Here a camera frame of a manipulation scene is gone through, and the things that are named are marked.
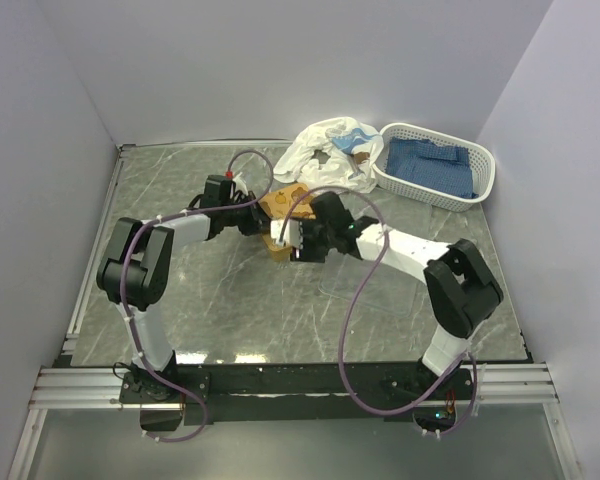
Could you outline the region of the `silver tin lid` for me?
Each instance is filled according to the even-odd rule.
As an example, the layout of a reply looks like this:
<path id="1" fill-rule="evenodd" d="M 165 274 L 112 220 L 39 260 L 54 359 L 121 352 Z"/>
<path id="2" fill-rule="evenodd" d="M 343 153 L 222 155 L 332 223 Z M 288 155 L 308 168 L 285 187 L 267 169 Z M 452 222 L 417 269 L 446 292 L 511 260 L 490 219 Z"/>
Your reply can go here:
<path id="1" fill-rule="evenodd" d="M 305 195 L 309 188 L 304 183 L 293 183 L 279 190 L 266 194 L 259 202 L 264 212 L 272 220 L 283 219 L 296 200 Z M 294 218 L 314 219 L 315 215 L 310 206 L 311 196 L 300 202 L 292 212 Z"/>

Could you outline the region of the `clear plastic tray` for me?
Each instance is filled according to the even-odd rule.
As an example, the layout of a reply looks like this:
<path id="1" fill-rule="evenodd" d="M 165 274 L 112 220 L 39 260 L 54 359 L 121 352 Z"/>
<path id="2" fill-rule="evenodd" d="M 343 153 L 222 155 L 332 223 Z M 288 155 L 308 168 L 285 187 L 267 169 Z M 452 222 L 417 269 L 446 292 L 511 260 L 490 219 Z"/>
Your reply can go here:
<path id="1" fill-rule="evenodd" d="M 379 187 L 366 197 L 380 210 L 387 224 L 404 233 L 426 238 L 432 215 L 429 204 L 393 194 Z M 349 302 L 371 270 L 373 262 L 360 261 L 332 250 L 324 264 L 319 289 L 323 294 Z M 408 316 L 420 282 L 397 269 L 381 264 L 365 284 L 355 311 L 364 307 L 394 316 Z"/>

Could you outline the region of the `gold cookie tin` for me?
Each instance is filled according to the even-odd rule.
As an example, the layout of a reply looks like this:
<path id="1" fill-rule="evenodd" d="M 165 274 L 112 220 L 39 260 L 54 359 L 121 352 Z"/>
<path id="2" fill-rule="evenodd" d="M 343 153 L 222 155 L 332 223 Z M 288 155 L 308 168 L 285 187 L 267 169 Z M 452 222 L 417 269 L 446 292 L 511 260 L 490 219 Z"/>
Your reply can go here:
<path id="1" fill-rule="evenodd" d="M 284 262 L 284 261 L 288 261 L 289 257 L 292 253 L 292 247 L 287 245 L 287 246 L 280 246 L 277 245 L 275 243 L 275 241 L 270 237 L 269 234 L 263 234 L 261 236 L 265 247 L 266 247 L 266 251 L 268 252 L 269 257 L 275 261 L 275 262 Z"/>

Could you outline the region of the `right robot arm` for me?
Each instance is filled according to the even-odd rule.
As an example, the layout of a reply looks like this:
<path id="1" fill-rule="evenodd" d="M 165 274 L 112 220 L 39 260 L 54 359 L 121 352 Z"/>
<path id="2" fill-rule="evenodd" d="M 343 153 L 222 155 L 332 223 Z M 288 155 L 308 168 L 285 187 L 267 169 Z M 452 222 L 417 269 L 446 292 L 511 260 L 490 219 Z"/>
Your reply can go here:
<path id="1" fill-rule="evenodd" d="M 335 250 L 374 267 L 385 265 L 427 288 L 437 327 L 421 358 L 419 390 L 437 399 L 449 391 L 449 368 L 504 300 L 504 293 L 476 245 L 427 240 L 388 226 L 381 214 L 354 217 L 339 195 L 326 191 L 310 201 L 311 218 L 287 215 L 271 224 L 271 238 L 292 248 L 291 259 L 322 263 Z"/>

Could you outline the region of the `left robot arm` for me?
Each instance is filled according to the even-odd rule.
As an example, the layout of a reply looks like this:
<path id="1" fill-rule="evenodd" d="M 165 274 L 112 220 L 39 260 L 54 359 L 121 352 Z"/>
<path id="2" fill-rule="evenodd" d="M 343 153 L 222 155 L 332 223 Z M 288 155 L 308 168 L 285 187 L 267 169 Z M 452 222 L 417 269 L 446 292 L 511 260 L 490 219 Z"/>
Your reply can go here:
<path id="1" fill-rule="evenodd" d="M 144 379 L 143 389 L 155 401 L 172 399 L 179 388 L 176 354 L 160 308 L 172 254 L 211 240 L 226 228 L 252 236 L 267 232 L 269 224 L 244 176 L 230 172 L 208 176 L 204 191 L 176 214 L 116 221 L 96 284 L 123 317 L 134 348 L 130 370 Z"/>

